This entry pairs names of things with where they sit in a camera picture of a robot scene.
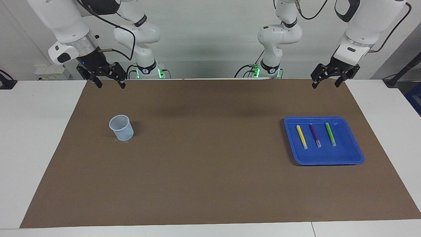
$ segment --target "blue tray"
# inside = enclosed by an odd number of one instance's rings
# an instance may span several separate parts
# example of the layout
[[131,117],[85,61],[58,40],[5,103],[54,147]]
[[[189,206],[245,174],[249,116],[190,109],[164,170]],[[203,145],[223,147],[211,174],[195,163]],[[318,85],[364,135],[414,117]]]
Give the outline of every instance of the blue tray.
[[[329,123],[336,146],[332,146],[325,123]],[[287,117],[284,120],[294,159],[301,165],[344,165],[361,164],[364,156],[345,119],[341,117]],[[313,138],[310,124],[314,125],[322,144],[321,148]],[[300,125],[308,149],[304,149],[297,132]]]

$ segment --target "white mesh cup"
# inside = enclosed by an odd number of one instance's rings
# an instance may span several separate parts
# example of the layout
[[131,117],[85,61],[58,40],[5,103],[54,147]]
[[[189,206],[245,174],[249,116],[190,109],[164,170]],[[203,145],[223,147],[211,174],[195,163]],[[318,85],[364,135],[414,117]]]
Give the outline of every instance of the white mesh cup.
[[126,115],[117,115],[109,121],[109,128],[115,133],[120,141],[127,141],[133,136],[133,128],[130,119]]

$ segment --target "pen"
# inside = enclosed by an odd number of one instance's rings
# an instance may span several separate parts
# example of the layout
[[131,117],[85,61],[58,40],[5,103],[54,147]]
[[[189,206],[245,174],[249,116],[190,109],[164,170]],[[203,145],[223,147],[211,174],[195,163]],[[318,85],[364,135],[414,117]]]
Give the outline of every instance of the pen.
[[333,137],[333,133],[332,133],[332,130],[330,129],[329,123],[326,123],[325,125],[326,125],[326,129],[328,130],[328,134],[330,137],[330,141],[332,142],[332,146],[336,146],[335,138]]
[[303,131],[301,131],[300,125],[297,125],[297,131],[300,135],[301,142],[303,143],[304,149],[308,149],[306,139],[304,139]]
[[316,129],[314,129],[314,125],[313,124],[310,124],[310,130],[311,130],[311,132],[313,134],[314,140],[316,141],[317,147],[318,148],[322,147],[322,144],[320,143],[320,139],[317,136]]

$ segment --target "table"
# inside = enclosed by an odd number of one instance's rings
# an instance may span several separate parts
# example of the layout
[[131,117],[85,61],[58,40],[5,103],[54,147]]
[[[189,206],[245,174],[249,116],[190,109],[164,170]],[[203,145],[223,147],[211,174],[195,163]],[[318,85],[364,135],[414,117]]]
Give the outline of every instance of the table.
[[[0,236],[419,236],[421,220],[17,229],[85,81],[20,81],[0,91]],[[421,209],[421,118],[382,81],[347,85]]]

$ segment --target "brown table surface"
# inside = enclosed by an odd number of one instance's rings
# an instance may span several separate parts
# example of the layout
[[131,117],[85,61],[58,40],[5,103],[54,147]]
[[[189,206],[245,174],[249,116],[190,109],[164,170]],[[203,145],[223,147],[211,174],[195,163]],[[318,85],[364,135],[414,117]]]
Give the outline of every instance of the brown table surface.
[[[135,136],[118,141],[125,114]],[[344,117],[361,165],[298,165],[283,119]],[[88,83],[21,228],[421,218],[346,85]]]

